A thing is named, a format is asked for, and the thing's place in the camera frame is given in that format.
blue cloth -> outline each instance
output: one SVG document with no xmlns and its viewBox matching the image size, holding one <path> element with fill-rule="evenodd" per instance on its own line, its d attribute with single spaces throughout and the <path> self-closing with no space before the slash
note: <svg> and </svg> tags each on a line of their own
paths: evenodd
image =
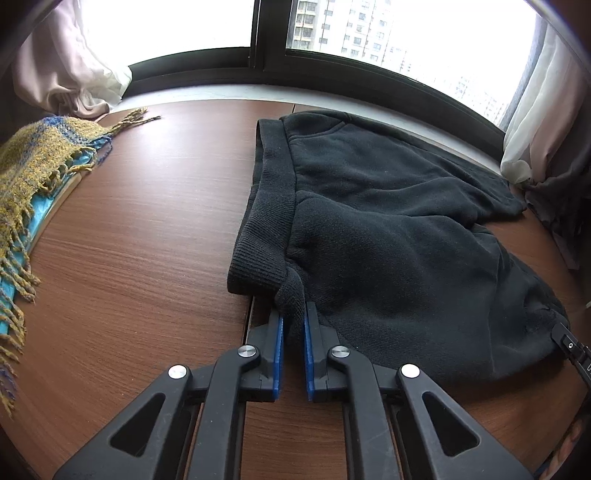
<svg viewBox="0 0 591 480">
<path fill-rule="evenodd" d="M 105 143 L 107 143 L 107 142 L 108 142 L 108 140 L 106 138 L 101 138 L 101 139 L 95 141 L 95 143 L 93 144 L 93 148 L 98 149 L 98 148 L 102 147 L 103 145 L 105 145 Z M 84 164 L 90 162 L 91 160 L 92 160 L 91 154 L 83 153 L 79 157 L 75 158 L 73 160 L 72 164 L 73 165 L 84 165 Z M 53 193 L 52 196 L 47 197 L 47 196 L 44 196 L 39 193 L 36 193 L 35 195 L 33 195 L 33 198 L 31 199 L 31 206 L 33 207 L 34 214 L 33 214 L 33 217 L 31 218 L 31 222 L 28 225 L 30 239 L 35 238 L 35 235 L 39 231 L 39 227 L 41 226 L 43 219 L 47 215 L 47 212 L 49 212 L 51 205 L 53 205 L 53 202 L 55 202 L 57 195 L 60 193 L 61 189 L 64 187 L 64 185 L 67 183 L 67 181 L 71 178 L 72 175 L 73 174 L 69 174 L 64 177 L 61 186 L 58 189 L 56 189 L 56 191 Z M 25 245 L 25 247 L 28 248 L 29 245 L 27 243 L 27 239 L 25 237 L 21 237 L 21 240 L 23 241 L 23 244 Z M 14 256 L 16 257 L 16 259 L 18 260 L 18 262 L 21 265 L 23 265 L 25 263 L 25 259 L 23 258 L 22 253 L 21 252 L 13 252 L 13 253 L 14 253 Z M 9 283 L 4 279 L 0 279 L 0 288 L 7 295 L 7 297 L 9 299 L 14 298 L 14 294 L 16 292 L 16 289 L 14 288 L 14 285 L 12 285 L 12 283 Z M 2 302 L 7 308 L 11 307 L 6 301 L 4 301 L 2 299 L 0 299 L 0 302 Z M 3 334 L 8 333 L 8 324 L 6 322 L 0 322 L 0 333 L 3 333 Z"/>
</svg>

yellow knit scarf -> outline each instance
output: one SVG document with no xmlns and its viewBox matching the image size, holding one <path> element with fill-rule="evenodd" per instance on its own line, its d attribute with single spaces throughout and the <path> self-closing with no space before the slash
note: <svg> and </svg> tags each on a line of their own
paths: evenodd
<svg viewBox="0 0 591 480">
<path fill-rule="evenodd" d="M 11 283 L 26 300 L 35 298 L 39 279 L 31 273 L 27 248 L 27 225 L 34 214 L 31 199 L 40 192 L 51 196 L 69 174 L 90 171 L 110 150 L 99 156 L 97 149 L 127 127 L 159 117 L 143 119 L 146 109 L 137 109 L 111 128 L 77 118 L 52 116 L 21 128 L 0 147 L 0 276 Z M 86 153 L 90 162 L 73 165 Z M 17 261 L 20 252 L 24 264 Z M 9 414 L 14 408 L 14 369 L 22 352 L 26 329 L 22 310 L 0 288 L 0 321 L 9 326 L 9 335 L 0 335 L 0 401 Z"/>
</svg>

black plastic arm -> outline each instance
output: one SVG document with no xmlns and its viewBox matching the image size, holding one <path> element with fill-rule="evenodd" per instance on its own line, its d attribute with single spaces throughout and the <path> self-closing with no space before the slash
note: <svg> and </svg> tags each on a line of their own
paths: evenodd
<svg viewBox="0 0 591 480">
<path fill-rule="evenodd" d="M 349 480 L 532 480 L 417 366 L 373 365 L 320 325 L 313 303 L 304 341 L 309 398 L 343 404 Z"/>
<path fill-rule="evenodd" d="M 564 352 L 566 358 L 574 365 L 579 375 L 591 390 L 591 351 L 582 344 L 568 328 L 557 323 L 552 328 L 552 340 Z"/>
<path fill-rule="evenodd" d="M 54 480 L 236 480 L 247 401 L 279 392 L 283 322 L 251 330 L 248 345 L 191 371 L 174 365 L 91 438 Z M 200 409 L 193 453 L 189 449 Z"/>
</svg>

sheer curtain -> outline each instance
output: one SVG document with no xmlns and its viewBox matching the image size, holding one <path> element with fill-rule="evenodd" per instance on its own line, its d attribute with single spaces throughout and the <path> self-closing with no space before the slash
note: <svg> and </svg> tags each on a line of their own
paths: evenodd
<svg viewBox="0 0 591 480">
<path fill-rule="evenodd" d="M 63 0 L 29 35 L 12 63 L 12 78 L 16 94 L 31 105 L 95 118 L 121 101 L 131 71 L 96 54 L 85 35 L 81 1 Z"/>
<path fill-rule="evenodd" d="M 505 134 L 501 174 L 513 184 L 546 178 L 552 156 L 579 113 L 587 81 L 552 28 Z"/>
<path fill-rule="evenodd" d="M 548 26 L 537 64 L 505 134 L 501 174 L 552 234 L 566 265 L 579 269 L 591 219 L 589 79 Z"/>
</svg>

wood grain surface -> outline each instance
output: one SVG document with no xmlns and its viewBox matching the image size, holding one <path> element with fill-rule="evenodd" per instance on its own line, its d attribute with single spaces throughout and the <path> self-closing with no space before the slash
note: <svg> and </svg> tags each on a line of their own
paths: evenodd
<svg viewBox="0 0 591 480">
<path fill-rule="evenodd" d="M 150 107 L 161 120 L 123 132 L 106 163 L 63 203 L 33 252 L 43 280 L 17 367 L 13 420 L 0 422 L 43 480 L 176 362 L 212 362 L 240 344 L 248 299 L 226 291 L 246 206 L 258 118 L 291 103 L 206 100 Z M 124 113 L 108 116 L 114 123 Z M 490 224 L 564 303 L 591 341 L 579 289 L 530 212 Z M 286 354 L 274 404 L 249 404 L 242 478 L 345 479 L 338 404 L 309 404 L 300 353 Z M 506 381 L 450 387 L 530 469 L 558 443 L 585 388 L 555 360 Z"/>
<path fill-rule="evenodd" d="M 256 121 L 292 107 L 150 107 L 162 119 L 115 138 L 54 215 L 33 251 L 36 304 L 19 304 L 28 336 L 17 410 L 0 413 L 42 479 L 170 364 L 211 363 L 240 345 L 248 299 L 227 292 L 226 273 Z"/>
</svg>

